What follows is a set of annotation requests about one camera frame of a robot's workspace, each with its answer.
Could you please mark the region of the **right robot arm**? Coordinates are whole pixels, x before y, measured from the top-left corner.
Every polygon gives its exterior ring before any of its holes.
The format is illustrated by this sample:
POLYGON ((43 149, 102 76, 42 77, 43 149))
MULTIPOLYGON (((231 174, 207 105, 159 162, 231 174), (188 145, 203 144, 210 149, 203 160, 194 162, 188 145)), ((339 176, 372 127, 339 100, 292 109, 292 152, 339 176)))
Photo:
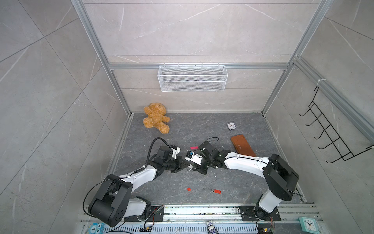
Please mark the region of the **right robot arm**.
POLYGON ((207 174, 209 168, 240 170, 264 178, 268 190, 260 197, 254 212, 257 217, 272 213, 282 201, 291 201, 299 181, 298 173, 279 155, 259 158, 245 156, 230 150, 219 151, 205 141, 196 150, 189 151, 186 160, 191 168, 207 174))

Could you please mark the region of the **teal alarm clock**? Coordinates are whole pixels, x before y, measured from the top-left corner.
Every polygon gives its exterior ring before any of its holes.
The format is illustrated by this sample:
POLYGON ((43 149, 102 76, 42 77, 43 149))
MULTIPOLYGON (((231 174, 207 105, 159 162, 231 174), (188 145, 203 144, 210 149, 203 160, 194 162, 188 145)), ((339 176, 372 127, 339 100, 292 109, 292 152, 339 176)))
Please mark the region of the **teal alarm clock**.
POLYGON ((299 222, 300 222, 303 232, 310 233, 310 234, 320 233, 315 219, 309 218, 309 217, 300 217, 299 222))

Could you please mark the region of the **blue cartoon alarm clock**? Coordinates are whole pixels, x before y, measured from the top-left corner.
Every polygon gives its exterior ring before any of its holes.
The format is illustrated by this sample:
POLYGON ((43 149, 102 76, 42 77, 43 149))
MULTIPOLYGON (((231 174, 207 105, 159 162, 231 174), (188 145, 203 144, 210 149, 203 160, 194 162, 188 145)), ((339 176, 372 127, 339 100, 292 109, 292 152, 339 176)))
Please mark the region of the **blue cartoon alarm clock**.
POLYGON ((104 223, 93 223, 91 224, 86 234, 104 234, 105 233, 105 224, 104 223))

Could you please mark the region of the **red usb drive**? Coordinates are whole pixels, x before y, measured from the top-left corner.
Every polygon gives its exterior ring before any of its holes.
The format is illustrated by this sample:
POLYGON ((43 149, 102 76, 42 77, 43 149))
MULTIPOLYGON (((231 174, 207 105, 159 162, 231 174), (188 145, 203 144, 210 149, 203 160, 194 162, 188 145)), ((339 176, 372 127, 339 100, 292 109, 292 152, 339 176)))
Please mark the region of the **red usb drive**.
POLYGON ((212 192, 214 192, 216 194, 221 194, 222 193, 220 190, 217 190, 217 189, 213 189, 212 192))

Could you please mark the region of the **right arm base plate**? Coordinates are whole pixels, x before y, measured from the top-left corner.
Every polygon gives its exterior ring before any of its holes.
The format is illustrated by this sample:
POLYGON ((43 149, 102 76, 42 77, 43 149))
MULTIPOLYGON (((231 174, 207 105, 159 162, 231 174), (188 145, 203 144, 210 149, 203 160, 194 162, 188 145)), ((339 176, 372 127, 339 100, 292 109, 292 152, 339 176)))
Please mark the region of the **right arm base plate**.
POLYGON ((242 205, 238 209, 242 221, 281 221, 280 214, 277 207, 271 213, 263 211, 261 208, 256 208, 255 205, 242 205))

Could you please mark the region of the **brown teddy bear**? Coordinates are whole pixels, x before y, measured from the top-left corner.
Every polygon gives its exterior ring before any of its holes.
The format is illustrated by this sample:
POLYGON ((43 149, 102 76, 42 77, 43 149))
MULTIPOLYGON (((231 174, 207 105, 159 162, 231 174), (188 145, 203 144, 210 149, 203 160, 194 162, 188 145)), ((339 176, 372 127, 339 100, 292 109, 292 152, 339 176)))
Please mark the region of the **brown teddy bear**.
POLYGON ((143 119, 143 124, 146 128, 157 128, 160 133, 167 134, 170 131, 170 127, 166 125, 170 121, 169 117, 166 117, 166 108, 161 103, 151 103, 144 107, 144 112, 147 115, 143 119))

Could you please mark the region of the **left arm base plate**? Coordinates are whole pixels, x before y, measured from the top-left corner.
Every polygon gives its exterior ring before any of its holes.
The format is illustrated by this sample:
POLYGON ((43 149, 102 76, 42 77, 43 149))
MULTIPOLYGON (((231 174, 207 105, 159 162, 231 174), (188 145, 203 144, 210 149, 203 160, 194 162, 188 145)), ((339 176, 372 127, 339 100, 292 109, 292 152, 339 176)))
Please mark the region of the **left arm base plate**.
POLYGON ((140 216, 132 216, 129 218, 129 221, 138 221, 138 222, 148 222, 148 221, 155 221, 155 222, 161 222, 164 218, 164 205, 158 205, 158 206, 150 206, 149 208, 146 208, 145 212, 140 216))

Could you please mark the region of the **brown leather wallet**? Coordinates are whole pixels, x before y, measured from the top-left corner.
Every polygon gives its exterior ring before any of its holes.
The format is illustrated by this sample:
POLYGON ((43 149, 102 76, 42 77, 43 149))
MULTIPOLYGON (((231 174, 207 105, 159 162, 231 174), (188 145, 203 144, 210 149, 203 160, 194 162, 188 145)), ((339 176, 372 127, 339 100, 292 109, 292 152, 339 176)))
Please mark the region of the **brown leather wallet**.
POLYGON ((243 134, 232 136, 231 142, 238 154, 256 157, 255 152, 253 151, 243 134))

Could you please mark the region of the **small purple toy figure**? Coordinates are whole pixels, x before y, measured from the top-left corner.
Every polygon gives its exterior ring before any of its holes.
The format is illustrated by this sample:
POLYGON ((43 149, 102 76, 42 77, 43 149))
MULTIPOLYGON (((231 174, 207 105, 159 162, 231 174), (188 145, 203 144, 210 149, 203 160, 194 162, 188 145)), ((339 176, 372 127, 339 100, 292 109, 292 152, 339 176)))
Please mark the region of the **small purple toy figure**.
POLYGON ((212 221, 206 222, 208 234, 219 234, 212 221))

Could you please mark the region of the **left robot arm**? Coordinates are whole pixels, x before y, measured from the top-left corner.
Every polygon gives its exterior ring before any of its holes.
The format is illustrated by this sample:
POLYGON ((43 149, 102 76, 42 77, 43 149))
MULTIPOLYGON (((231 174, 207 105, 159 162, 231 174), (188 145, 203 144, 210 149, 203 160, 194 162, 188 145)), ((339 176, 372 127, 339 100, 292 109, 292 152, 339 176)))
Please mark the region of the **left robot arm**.
POLYGON ((98 187, 88 208, 82 209, 90 217, 97 218, 109 225, 116 226, 123 218, 136 217, 147 222, 154 212, 151 202, 131 194, 142 185, 155 180, 165 170, 176 173, 186 167, 179 155, 180 148, 169 145, 163 138, 155 138, 150 145, 146 163, 139 169, 125 175, 110 174, 93 187, 98 187))

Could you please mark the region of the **small square pink-white packet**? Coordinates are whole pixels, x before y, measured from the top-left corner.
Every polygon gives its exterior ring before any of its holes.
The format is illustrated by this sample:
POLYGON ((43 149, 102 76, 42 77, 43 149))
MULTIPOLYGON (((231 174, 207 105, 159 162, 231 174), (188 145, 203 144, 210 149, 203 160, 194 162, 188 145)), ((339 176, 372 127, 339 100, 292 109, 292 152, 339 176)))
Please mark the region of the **small square pink-white packet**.
POLYGON ((229 130, 234 130, 234 129, 236 129, 236 125, 235 125, 234 122, 230 122, 230 123, 228 123, 227 126, 228 126, 228 129, 229 129, 229 130))

